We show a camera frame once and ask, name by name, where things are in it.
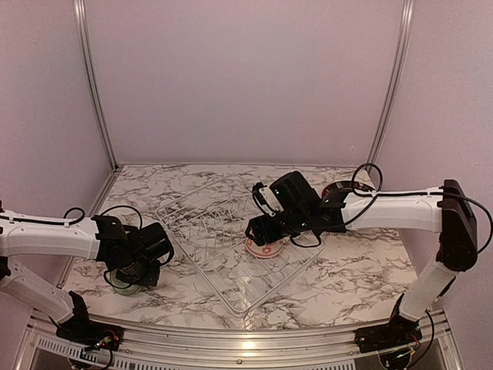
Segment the white bowl with red pattern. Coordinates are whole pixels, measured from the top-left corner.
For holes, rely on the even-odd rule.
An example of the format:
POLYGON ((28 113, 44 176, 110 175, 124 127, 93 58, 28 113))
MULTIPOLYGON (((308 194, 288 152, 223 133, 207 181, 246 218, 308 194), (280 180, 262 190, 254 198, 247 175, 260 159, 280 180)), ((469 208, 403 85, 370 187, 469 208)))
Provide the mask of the white bowl with red pattern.
POLYGON ((251 239, 247 239, 245 246, 250 254, 262 259, 276 257, 283 250, 283 243, 280 240, 272 244, 258 246, 251 239))

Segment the green bowl with flower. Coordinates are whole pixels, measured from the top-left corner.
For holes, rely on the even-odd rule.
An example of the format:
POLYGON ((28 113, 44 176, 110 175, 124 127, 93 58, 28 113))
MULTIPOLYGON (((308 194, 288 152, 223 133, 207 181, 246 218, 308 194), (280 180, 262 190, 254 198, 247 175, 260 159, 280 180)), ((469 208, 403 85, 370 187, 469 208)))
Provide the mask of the green bowl with flower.
POLYGON ((126 282, 119 280, 116 277, 116 271, 112 271, 109 274, 109 283, 112 286, 112 289, 117 294, 121 294, 123 296, 131 296, 131 295, 137 294, 142 289, 139 285, 126 283, 126 282))

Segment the large black rimmed cream plate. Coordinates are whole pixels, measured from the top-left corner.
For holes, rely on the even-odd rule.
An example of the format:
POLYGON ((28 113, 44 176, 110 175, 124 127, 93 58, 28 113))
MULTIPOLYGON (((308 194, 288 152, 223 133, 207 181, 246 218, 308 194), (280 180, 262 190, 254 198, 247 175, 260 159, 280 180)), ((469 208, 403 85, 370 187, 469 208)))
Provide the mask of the large black rimmed cream plate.
POLYGON ((349 191, 361 190, 364 192, 375 191, 375 189, 372 186, 367 185, 365 183, 358 181, 351 181, 351 180, 342 180, 326 185, 325 188, 323 188, 321 191, 321 196, 325 197, 327 193, 333 190, 349 190, 349 191))

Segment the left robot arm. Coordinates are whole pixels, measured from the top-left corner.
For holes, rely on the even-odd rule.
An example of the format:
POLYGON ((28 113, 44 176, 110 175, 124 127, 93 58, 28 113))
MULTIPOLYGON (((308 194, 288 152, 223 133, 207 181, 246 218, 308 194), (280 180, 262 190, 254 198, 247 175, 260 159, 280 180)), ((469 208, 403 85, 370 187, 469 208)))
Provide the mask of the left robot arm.
POLYGON ((115 289, 155 287, 175 251, 159 223, 131 226, 106 210, 91 217, 34 217, 1 211, 1 289, 47 315, 81 343, 97 336, 84 299, 64 291, 19 263, 20 256, 78 257, 105 265, 115 289))

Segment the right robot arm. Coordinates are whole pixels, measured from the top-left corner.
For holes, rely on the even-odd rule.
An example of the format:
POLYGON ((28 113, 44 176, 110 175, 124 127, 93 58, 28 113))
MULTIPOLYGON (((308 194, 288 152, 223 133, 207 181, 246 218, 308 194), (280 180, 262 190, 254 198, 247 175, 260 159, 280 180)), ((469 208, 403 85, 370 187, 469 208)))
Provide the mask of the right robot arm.
POLYGON ((455 278, 478 260, 477 220, 471 200, 455 180, 425 190, 384 192, 351 179, 317 193, 302 173, 293 171, 269 186, 255 184, 252 198, 262 214, 249 220, 245 234, 258 247, 284 238, 294 240, 304 232, 311 232, 316 240, 323 233, 367 229, 438 236, 436 255, 381 330, 389 345, 400 344, 411 333, 411 322, 418 321, 455 278))

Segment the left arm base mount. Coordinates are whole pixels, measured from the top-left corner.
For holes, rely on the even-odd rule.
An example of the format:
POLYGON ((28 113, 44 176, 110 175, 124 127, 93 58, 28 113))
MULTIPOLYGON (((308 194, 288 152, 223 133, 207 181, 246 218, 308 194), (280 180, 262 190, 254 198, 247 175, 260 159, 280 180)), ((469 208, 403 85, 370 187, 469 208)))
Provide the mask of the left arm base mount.
POLYGON ((88 351, 101 347, 117 351, 122 341, 122 327, 92 321, 83 298, 74 291, 69 291, 68 295, 72 299, 71 316, 64 322, 51 319, 57 327, 56 334, 85 345, 88 351))

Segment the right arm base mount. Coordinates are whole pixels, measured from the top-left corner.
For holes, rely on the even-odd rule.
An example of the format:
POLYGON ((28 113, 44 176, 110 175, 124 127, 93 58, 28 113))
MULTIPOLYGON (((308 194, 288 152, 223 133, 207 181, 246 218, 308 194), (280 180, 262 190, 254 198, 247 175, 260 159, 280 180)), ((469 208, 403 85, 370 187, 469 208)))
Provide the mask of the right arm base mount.
POLYGON ((358 328, 355 331, 354 342, 361 353, 407 345, 422 339, 419 321, 412 321, 401 315, 400 305, 403 297, 402 294, 396 301, 388 322, 358 328))

